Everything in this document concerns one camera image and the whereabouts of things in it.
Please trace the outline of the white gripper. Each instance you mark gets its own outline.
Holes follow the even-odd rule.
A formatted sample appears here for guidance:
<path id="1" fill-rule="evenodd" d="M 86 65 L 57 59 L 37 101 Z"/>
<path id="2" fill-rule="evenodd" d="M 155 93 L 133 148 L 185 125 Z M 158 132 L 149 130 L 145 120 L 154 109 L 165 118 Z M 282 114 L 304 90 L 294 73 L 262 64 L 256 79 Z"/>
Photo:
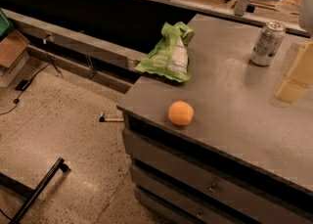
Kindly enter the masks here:
<path id="1" fill-rule="evenodd" d="M 313 34 L 313 0 L 301 0 L 299 25 Z M 285 103 L 300 99 L 313 86 L 313 43 L 291 46 L 291 64 L 275 97 Z"/>

